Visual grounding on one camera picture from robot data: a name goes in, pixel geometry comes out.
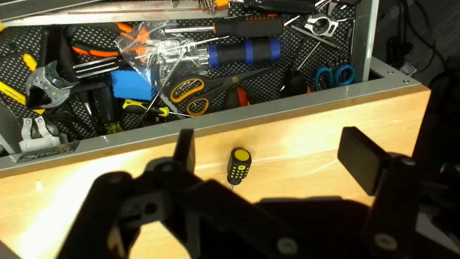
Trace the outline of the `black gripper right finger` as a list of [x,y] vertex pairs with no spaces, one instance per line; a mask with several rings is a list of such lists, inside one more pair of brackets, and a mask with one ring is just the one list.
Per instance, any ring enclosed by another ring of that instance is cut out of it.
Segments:
[[379,188],[383,168],[392,155],[357,126],[344,126],[338,159],[369,194]]

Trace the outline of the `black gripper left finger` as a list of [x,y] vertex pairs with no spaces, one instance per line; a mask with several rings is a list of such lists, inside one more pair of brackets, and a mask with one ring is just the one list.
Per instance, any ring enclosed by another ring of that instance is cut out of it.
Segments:
[[185,128],[180,131],[175,149],[175,159],[179,161],[189,172],[195,171],[196,145],[195,131],[192,128]]

